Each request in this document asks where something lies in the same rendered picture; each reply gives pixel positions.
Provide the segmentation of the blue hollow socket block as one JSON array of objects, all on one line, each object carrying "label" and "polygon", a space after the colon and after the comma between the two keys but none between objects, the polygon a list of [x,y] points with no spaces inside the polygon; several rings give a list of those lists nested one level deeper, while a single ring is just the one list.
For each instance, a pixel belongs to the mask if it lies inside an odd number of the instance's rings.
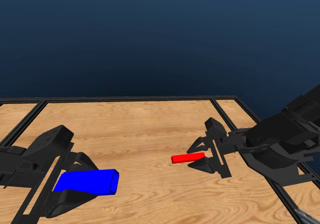
[{"label": "blue hollow socket block", "polygon": [[53,191],[73,190],[98,196],[115,195],[119,177],[115,169],[64,172]]}]

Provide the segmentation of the thin red peg bar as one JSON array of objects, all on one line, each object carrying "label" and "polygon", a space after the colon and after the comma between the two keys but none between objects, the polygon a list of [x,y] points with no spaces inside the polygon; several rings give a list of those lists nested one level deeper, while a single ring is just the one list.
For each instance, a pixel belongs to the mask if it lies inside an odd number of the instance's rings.
[{"label": "thin red peg bar", "polygon": [[204,152],[172,155],[171,156],[171,163],[178,164],[178,163],[194,162],[194,161],[197,161],[199,159],[204,158],[205,156],[206,155]]}]

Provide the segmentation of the grey metal frame bracket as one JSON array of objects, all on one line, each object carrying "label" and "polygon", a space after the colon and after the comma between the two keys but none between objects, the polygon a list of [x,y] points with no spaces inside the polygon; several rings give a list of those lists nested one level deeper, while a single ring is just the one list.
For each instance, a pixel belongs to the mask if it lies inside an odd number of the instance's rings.
[{"label": "grey metal frame bracket", "polygon": [[309,215],[308,213],[304,212],[303,210],[296,208],[294,211],[303,224],[320,224],[320,221],[318,221],[316,218]]}]

